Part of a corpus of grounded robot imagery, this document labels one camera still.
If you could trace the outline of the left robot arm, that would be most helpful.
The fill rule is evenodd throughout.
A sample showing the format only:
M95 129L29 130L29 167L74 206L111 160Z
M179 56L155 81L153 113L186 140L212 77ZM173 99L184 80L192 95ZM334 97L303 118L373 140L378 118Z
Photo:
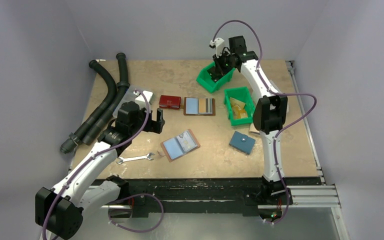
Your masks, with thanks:
M121 153L141 132L160 134L165 125L164 112L156 110L152 119L148 104L140 108L133 101L121 105L117 118L98 137L88 155L65 178L35 195L35 222L42 227L42 240L72 238L91 212L111 203L146 198L148 193L131 194L129 183L112 175L93 190L89 187L100 173L116 162Z

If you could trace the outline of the aluminium frame rail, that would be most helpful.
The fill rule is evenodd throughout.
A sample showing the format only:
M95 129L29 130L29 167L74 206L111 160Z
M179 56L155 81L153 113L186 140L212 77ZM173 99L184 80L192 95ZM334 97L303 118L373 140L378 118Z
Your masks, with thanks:
M292 186L293 204L285 223L292 240L349 240L340 199L333 185Z

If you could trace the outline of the cream leather card holder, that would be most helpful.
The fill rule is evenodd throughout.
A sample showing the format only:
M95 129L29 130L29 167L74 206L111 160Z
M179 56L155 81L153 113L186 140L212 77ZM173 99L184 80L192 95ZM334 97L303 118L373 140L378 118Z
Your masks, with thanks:
M252 134L252 135L256 135L256 136L260 134L260 131L257 130L257 129L255 128L255 126L254 126L253 123L251 123L251 124L249 125L248 132L249 132L250 134Z

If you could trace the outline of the large green plastic bin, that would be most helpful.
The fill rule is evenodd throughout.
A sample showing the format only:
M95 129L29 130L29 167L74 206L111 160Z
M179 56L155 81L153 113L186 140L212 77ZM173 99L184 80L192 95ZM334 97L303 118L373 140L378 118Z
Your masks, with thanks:
M214 81L212 79L212 76L209 74L208 70L215 67L215 63L212 62L206 67L204 67L198 74L196 81L209 93L213 93L218 91L224 84L231 81L233 73L235 71L234 68L232 68L228 73L226 73L224 76L222 76L217 81Z

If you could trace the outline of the yellow striped card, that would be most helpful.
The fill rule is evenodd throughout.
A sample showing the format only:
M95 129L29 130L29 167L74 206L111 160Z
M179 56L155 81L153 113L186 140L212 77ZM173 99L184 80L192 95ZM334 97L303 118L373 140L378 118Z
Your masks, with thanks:
M213 98L199 98L198 99L198 114L199 115L212 115L213 110Z

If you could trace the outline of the red leather card holder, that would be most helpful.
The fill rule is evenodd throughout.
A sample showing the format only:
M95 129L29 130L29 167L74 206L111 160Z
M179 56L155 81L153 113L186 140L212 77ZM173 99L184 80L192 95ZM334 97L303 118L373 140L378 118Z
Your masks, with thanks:
M158 105L162 109L179 110L181 108L182 98L173 95L161 95Z

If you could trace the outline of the silver wrench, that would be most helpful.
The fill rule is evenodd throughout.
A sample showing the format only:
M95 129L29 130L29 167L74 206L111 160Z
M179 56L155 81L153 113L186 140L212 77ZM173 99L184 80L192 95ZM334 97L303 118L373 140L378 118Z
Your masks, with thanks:
M155 154L153 152L150 152L146 155L141 155L141 156L135 156L135 157L118 157L116 163L118 165L121 165L126 162L132 162L132 161L138 161L138 160L149 160L152 161L154 158Z

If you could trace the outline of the brown open card holder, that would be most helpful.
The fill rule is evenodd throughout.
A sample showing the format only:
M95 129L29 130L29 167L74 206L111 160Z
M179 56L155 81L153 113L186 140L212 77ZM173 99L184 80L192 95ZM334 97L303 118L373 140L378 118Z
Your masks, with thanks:
M185 116L215 116L214 98L185 97L183 114Z

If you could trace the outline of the clear white plastic bin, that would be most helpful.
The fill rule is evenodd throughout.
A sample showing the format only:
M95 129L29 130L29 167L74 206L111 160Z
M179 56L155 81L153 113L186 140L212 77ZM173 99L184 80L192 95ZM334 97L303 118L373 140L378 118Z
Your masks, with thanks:
M275 86L271 91L273 94L273 101L270 103L270 109L275 110L279 114L286 115L289 112L288 97Z

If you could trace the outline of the small green plastic bin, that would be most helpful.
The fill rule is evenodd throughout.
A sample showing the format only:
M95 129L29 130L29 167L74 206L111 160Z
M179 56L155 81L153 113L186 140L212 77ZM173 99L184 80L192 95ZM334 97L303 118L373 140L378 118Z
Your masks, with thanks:
M232 126L253 122L255 105L247 87L225 89L224 104L227 109L227 117Z

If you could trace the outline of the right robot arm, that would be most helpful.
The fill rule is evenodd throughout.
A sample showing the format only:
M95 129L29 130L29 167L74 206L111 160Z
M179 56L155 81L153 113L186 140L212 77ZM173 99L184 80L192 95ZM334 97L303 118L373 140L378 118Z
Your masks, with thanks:
M253 125L259 132L263 143L264 172L262 184L256 197L269 199L283 195L287 191L282 166L280 132L286 122L288 98L273 89L264 74L259 58L254 51L248 51L243 36L231 37L225 41L215 37L209 47L215 50L213 72L216 77L228 70L237 69L252 89L252 99L256 106L252 116Z

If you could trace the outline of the pink leather card holder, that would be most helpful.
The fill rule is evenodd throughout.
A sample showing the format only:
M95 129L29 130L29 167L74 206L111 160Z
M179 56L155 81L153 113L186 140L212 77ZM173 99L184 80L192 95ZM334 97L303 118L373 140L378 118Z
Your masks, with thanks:
M173 162L201 147L195 134L191 129L171 137L160 143L160 150L157 151L161 157L166 157L169 162Z

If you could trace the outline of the blue leather card holder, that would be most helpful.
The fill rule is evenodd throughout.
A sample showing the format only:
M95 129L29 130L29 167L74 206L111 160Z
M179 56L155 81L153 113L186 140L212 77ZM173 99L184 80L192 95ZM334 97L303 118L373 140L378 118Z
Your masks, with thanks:
M250 155L254 148L255 142L256 140L254 138L235 131L231 137L231 140L229 141L229 146L242 153Z

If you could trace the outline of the clear plastic organizer box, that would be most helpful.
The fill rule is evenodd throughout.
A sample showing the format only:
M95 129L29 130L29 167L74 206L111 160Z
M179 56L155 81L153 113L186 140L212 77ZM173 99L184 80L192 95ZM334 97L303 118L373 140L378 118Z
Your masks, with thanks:
M115 110L113 111L112 113L112 116L114 118L117 117L118 115L118 111L121 107L121 105L123 103L127 103L127 102L134 102L135 98L136 98L136 95L133 93L135 90L137 90L138 92L140 92L141 94L143 94L143 91L150 91L148 88L143 88L143 87L139 87L139 86L135 86L135 85L131 85L128 90L126 91L126 93L124 94L123 98L121 99L121 101L118 103L118 105L116 106ZM152 105L153 101L155 100L155 93L153 92L153 98L152 98L152 101L151 101L151 104L149 104L150 106Z

